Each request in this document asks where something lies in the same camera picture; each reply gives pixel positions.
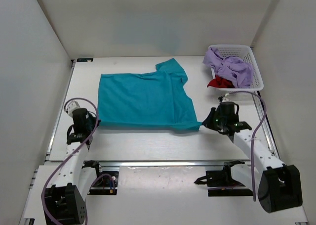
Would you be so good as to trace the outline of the teal t shirt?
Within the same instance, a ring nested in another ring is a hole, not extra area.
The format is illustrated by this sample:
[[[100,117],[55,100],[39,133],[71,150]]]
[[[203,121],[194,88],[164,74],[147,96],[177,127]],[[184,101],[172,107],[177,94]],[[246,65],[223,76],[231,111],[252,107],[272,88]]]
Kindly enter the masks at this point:
[[[193,101],[184,90],[188,81],[174,59],[144,74],[102,74],[98,87],[101,125],[115,128],[198,131]]]

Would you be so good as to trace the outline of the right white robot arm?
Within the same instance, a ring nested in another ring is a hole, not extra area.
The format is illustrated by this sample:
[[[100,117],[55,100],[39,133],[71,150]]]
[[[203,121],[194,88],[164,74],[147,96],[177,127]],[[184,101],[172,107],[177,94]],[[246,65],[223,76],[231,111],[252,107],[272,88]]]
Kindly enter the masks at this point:
[[[227,136],[250,159],[251,165],[241,160],[225,162],[222,170],[207,172],[202,183],[211,189],[226,189],[241,183],[267,213],[302,206],[297,167],[286,165],[256,140],[250,125],[239,120],[238,112],[239,106],[234,102],[221,102],[211,108],[202,125]]]

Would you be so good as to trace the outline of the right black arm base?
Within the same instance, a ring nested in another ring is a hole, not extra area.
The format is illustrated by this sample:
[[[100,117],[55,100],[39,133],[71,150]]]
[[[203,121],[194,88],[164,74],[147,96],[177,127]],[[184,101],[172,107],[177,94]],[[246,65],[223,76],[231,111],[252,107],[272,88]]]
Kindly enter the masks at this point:
[[[243,161],[225,162],[221,170],[208,170],[205,176],[195,180],[196,185],[207,185],[208,197],[241,197],[252,196],[253,192],[241,182],[233,179],[232,169],[249,166]]]

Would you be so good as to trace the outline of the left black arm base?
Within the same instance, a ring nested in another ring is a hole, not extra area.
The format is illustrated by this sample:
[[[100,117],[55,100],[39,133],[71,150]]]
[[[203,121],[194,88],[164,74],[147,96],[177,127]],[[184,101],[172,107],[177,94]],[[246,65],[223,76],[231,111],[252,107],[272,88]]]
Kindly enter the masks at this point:
[[[91,186],[89,195],[117,195],[119,171],[106,171],[98,161],[86,161],[82,169],[93,169],[98,180]]]

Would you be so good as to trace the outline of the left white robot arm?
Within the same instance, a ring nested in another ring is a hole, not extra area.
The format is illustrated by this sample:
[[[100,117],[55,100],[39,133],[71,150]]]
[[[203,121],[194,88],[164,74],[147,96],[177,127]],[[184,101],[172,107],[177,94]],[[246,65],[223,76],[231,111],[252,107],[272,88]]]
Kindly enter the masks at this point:
[[[102,183],[104,174],[96,161],[85,161],[100,121],[85,108],[68,108],[73,124],[66,136],[66,158],[43,192],[43,208],[48,225],[81,225],[87,209],[85,198],[91,185]]]

